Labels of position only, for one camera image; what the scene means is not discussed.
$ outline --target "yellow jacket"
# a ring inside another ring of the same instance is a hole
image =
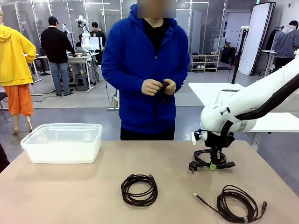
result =
[[[32,83],[28,63],[33,62],[35,57],[36,48],[29,40],[18,31],[0,25],[0,84],[2,86]]]

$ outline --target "hood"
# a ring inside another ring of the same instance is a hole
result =
[[[0,42],[5,42],[11,35],[11,28],[0,26]]]
[[[290,32],[296,30],[296,26],[293,26],[293,25],[288,25],[286,26],[285,28],[283,28],[282,32],[287,35],[289,34]]]
[[[143,28],[143,21],[141,18],[138,18],[138,15],[137,15],[137,4],[133,4],[131,5],[131,12],[130,12],[130,15],[129,15],[129,20],[131,22],[135,22],[138,24],[138,26],[141,26]],[[169,26],[170,26],[170,31],[173,31],[177,28],[178,26],[178,23],[174,20],[174,19],[165,19],[167,20]]]

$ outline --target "shoe rack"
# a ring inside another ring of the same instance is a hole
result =
[[[191,72],[218,70],[219,55],[192,55]]]

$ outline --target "orange pants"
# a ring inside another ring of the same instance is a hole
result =
[[[30,116],[33,114],[28,84],[4,86],[3,88],[8,95],[8,109],[12,115],[22,114]]]

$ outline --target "translucent container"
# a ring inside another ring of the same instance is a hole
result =
[[[33,163],[92,163],[101,146],[102,125],[44,124],[21,141]]]

